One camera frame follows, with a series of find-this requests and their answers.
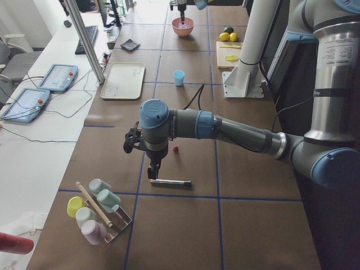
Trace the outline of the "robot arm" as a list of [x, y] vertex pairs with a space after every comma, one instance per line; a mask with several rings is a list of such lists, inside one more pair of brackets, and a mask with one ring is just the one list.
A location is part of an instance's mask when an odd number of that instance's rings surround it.
[[[254, 1], [239, 63], [223, 73], [227, 98], [256, 97], [258, 64], [279, 1]], [[310, 130], [304, 139], [325, 146], [351, 144], [349, 106], [351, 78], [359, 68], [358, 1], [291, 1], [287, 39], [317, 41], [317, 67]]]
[[133, 149], [144, 151], [150, 158], [148, 178], [157, 179], [161, 161], [168, 154], [168, 141], [174, 138], [220, 140], [272, 155], [326, 188], [343, 188], [359, 181], [359, 152], [342, 142], [273, 133], [210, 111], [170, 109], [158, 99], [140, 106], [139, 121], [125, 135], [123, 149], [128, 154]]

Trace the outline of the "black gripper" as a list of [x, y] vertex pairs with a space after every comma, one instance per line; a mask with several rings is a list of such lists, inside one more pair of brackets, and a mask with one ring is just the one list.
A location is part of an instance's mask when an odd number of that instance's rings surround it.
[[178, 11], [185, 11], [187, 7], [187, 1], [186, 0], [176, 0], [176, 4], [178, 7]]
[[123, 144], [124, 152], [130, 154], [133, 149], [144, 151], [150, 158], [150, 165], [147, 168], [148, 179], [158, 179], [161, 161], [168, 154], [168, 140], [160, 142], [159, 144], [149, 143], [144, 137], [142, 130], [138, 128], [137, 121], [133, 128], [125, 134], [125, 141]]

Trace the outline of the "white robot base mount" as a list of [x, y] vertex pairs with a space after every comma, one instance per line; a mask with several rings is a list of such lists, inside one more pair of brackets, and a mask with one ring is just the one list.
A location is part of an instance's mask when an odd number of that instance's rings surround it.
[[275, 18], [279, 0], [255, 0], [251, 9], [238, 65], [224, 71], [225, 98], [263, 98], [259, 63]]

